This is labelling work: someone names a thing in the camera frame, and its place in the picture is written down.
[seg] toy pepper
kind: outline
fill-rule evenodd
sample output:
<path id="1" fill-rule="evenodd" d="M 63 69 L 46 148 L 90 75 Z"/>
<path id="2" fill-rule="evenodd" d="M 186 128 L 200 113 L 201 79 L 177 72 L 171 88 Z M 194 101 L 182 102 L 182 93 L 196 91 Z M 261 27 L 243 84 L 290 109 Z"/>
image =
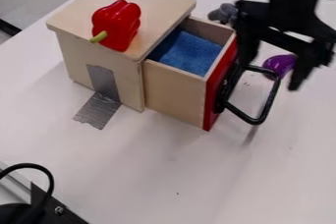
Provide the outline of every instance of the toy pepper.
<path id="1" fill-rule="evenodd" d="M 135 3 L 118 0 L 98 9 L 92 15 L 92 43 L 117 51 L 125 51 L 140 27 L 140 7 Z"/>

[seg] open drawer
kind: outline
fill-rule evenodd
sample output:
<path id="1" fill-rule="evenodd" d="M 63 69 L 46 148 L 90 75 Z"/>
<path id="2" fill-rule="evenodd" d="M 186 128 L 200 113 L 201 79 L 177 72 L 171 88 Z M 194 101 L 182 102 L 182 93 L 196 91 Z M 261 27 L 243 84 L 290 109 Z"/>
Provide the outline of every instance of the open drawer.
<path id="1" fill-rule="evenodd" d="M 218 117 L 214 113 L 218 87 L 236 58 L 235 33 L 196 18 L 186 18 L 174 32 L 178 35 L 167 37 L 158 46 L 163 48 L 155 48 L 142 62 L 145 106 L 209 131 Z"/>

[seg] table surface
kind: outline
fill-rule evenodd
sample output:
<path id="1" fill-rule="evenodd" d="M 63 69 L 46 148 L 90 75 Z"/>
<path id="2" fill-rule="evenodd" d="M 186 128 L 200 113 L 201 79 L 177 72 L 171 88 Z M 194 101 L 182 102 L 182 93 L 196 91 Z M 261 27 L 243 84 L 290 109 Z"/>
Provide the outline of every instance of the table surface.
<path id="1" fill-rule="evenodd" d="M 197 0 L 193 15 L 232 1 Z M 318 15 L 336 27 L 334 2 L 322 0 Z M 48 17 L 0 46 L 2 161 L 49 168 L 55 196 L 92 224 L 335 222 L 334 66 L 300 92 L 285 80 L 258 128 L 224 112 L 207 133 L 122 106 L 99 131 L 72 120 L 92 91 L 67 77 Z M 279 52 L 262 45 L 258 62 Z M 256 113 L 269 86 L 245 74 L 231 100 Z"/>

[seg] box top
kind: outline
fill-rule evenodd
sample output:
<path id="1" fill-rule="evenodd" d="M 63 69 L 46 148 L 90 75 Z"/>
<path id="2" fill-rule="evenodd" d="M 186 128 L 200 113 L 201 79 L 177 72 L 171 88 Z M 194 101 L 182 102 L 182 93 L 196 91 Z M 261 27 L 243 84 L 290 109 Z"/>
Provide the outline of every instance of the box top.
<path id="1" fill-rule="evenodd" d="M 67 32 L 89 41 L 92 37 L 92 14 L 115 1 L 117 0 L 75 0 L 51 17 L 47 26 L 52 30 Z M 130 47 L 125 52 L 120 52 L 133 61 L 142 60 L 196 6 L 196 0 L 126 1 L 137 3 L 141 8 L 138 34 Z"/>

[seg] red panel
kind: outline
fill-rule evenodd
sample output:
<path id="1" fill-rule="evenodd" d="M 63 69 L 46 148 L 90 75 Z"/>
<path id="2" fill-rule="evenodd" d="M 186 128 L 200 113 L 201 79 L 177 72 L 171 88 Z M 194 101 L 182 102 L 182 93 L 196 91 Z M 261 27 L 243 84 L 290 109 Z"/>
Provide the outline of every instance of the red panel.
<path id="1" fill-rule="evenodd" d="M 212 72 L 210 78 L 206 82 L 205 108 L 203 129 L 210 131 L 212 125 L 216 122 L 219 114 L 215 114 L 214 106 L 216 100 L 217 89 L 221 85 L 224 76 L 227 74 L 230 66 L 233 64 L 237 55 L 237 38 L 235 38 L 224 56 L 218 63 L 216 69 Z"/>

